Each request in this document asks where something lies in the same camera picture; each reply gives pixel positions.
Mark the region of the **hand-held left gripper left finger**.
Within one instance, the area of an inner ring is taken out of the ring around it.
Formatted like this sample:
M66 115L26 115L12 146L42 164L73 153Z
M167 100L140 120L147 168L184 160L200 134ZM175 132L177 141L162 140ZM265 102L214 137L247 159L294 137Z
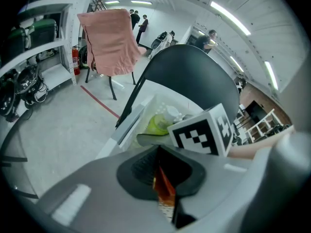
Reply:
M131 196L117 169L146 147L93 160L47 190L37 205L75 233L173 233L158 201Z

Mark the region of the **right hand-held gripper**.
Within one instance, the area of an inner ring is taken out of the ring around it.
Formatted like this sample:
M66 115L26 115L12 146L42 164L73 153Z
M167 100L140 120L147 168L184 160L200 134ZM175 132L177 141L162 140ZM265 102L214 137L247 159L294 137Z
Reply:
M140 146L174 145L201 154L227 156L233 131L221 103L168 127L169 134L137 134Z

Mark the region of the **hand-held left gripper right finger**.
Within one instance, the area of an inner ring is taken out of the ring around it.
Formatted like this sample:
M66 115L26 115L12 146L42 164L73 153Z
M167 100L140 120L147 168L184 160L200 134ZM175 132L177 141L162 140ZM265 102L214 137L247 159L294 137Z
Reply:
M159 232L239 233L248 199L238 190L252 161L159 147L159 161L176 191L170 229Z

